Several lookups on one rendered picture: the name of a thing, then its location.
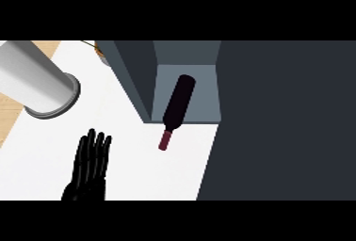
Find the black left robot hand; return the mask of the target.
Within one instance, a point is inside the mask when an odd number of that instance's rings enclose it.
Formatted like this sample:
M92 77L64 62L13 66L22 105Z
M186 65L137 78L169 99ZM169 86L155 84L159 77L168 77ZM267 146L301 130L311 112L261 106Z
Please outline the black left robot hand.
M106 199L106 166L110 136L90 129L81 137L75 153L70 182L60 199L63 201L103 201Z

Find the dark wine bottle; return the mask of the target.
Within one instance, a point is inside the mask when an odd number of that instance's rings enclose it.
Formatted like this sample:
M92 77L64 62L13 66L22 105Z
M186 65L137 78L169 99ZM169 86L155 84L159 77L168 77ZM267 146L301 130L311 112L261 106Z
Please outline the dark wine bottle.
M159 145L157 145L157 149L162 151L166 150L172 131L180 127L183 122L194 84L196 84L196 80L191 76L183 74L177 78L177 84L174 87L171 99L169 99L163 116L162 116L165 130L163 130Z

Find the grey cabinet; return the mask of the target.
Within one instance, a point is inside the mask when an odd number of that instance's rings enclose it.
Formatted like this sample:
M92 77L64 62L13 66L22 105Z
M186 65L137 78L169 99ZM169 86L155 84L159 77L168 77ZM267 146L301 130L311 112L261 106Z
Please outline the grey cabinet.
M100 40L98 49L141 121L178 113L193 124L221 120L217 40Z

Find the dark grey cabinet door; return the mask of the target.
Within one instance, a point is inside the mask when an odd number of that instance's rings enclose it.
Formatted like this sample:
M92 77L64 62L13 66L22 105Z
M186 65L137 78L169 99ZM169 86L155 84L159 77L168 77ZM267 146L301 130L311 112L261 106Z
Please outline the dark grey cabinet door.
M356 200L356 41L225 41L202 200Z

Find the pale grey cylinder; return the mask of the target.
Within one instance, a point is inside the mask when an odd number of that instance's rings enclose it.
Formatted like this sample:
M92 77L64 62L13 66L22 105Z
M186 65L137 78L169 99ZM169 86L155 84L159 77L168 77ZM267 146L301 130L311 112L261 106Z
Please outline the pale grey cylinder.
M0 40L0 92L41 120L61 115L79 98L76 77L59 69L29 40Z

